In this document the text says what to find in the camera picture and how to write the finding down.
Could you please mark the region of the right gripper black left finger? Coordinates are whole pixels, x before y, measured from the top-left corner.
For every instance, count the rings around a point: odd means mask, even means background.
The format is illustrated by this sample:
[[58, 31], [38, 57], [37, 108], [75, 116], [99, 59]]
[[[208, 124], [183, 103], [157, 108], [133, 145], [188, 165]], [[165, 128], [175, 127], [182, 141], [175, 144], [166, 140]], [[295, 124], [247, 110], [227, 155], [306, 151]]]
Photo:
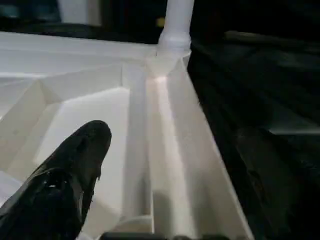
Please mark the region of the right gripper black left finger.
[[0, 208], [3, 240], [75, 240], [112, 141], [103, 120], [68, 136]]

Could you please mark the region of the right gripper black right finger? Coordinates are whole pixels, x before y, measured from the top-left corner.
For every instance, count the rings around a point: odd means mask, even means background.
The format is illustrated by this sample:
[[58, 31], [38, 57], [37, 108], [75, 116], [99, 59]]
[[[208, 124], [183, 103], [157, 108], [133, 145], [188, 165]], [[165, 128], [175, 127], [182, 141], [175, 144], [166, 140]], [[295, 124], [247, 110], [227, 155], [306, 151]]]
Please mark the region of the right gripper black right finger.
[[320, 153], [290, 136], [241, 128], [236, 149], [270, 240], [320, 238]]

